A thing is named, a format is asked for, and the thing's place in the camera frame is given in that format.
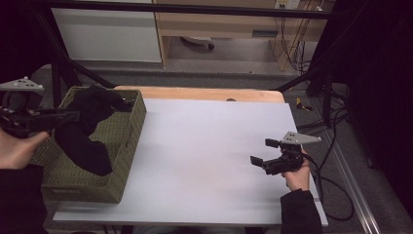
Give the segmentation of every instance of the white table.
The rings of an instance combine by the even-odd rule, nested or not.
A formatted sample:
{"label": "white table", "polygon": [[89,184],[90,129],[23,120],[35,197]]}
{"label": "white table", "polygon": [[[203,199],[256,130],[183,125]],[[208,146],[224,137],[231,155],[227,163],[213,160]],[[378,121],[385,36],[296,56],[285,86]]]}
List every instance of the white table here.
{"label": "white table", "polygon": [[[120,204],[61,202],[54,220],[105,224],[281,224],[280,175],[249,162],[280,157],[265,138],[295,132],[285,103],[144,99],[145,124]],[[327,220],[311,191],[321,223]]]}

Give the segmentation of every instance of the woven basket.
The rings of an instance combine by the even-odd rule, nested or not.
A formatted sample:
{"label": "woven basket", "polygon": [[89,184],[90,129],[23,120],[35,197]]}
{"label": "woven basket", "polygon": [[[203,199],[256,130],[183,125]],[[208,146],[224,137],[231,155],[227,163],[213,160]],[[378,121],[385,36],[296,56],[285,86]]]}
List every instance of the woven basket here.
{"label": "woven basket", "polygon": [[[69,90],[60,107],[71,102],[81,89]],[[76,166],[51,137],[45,141],[32,163],[44,167],[42,192],[46,200],[120,203],[131,169],[131,162],[139,141],[146,116],[146,108],[140,91],[115,91],[122,98],[135,99],[131,113],[115,112],[101,121],[90,135],[106,145],[113,172],[106,176],[89,173]]]}

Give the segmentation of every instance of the green basket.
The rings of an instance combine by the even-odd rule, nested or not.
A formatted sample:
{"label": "green basket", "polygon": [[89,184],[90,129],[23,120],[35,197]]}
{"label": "green basket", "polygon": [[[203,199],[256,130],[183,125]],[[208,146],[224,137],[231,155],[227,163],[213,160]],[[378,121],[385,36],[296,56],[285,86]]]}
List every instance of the green basket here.
{"label": "green basket", "polygon": [[[73,87],[60,107],[86,88]],[[113,172],[106,176],[89,173],[76,166],[60,149],[54,137],[36,151],[33,164],[44,167],[42,192],[46,200],[120,203],[131,169],[131,162],[142,131],[146,107],[140,91],[118,91],[122,98],[135,99],[132,112],[115,112],[101,121],[90,136],[106,145]]]}

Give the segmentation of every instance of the hand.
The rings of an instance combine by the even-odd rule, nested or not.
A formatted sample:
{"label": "hand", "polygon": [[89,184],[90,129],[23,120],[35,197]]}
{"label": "hand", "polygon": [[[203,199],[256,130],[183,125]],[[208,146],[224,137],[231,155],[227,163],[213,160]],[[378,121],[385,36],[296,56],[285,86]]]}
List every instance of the hand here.
{"label": "hand", "polygon": [[295,191],[302,189],[303,191],[309,190],[310,187],[310,163],[307,159],[304,159],[304,163],[301,168],[296,172],[283,173],[282,177],[285,177],[286,185],[289,190]]}
{"label": "hand", "polygon": [[49,137],[46,132],[30,138],[10,136],[0,128],[0,169],[24,169],[37,147]]}

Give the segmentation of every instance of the sleeve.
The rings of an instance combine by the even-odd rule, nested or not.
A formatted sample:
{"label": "sleeve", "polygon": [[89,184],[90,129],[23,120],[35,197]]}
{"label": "sleeve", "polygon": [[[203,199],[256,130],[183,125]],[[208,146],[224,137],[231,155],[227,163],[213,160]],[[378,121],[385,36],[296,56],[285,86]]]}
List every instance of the sleeve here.
{"label": "sleeve", "polygon": [[41,193],[43,168],[0,170],[0,233],[48,233],[47,210]]}
{"label": "sleeve", "polygon": [[301,189],[292,191],[282,196],[281,202],[281,234],[322,233],[321,219],[314,203],[314,197],[310,191],[303,191]]}

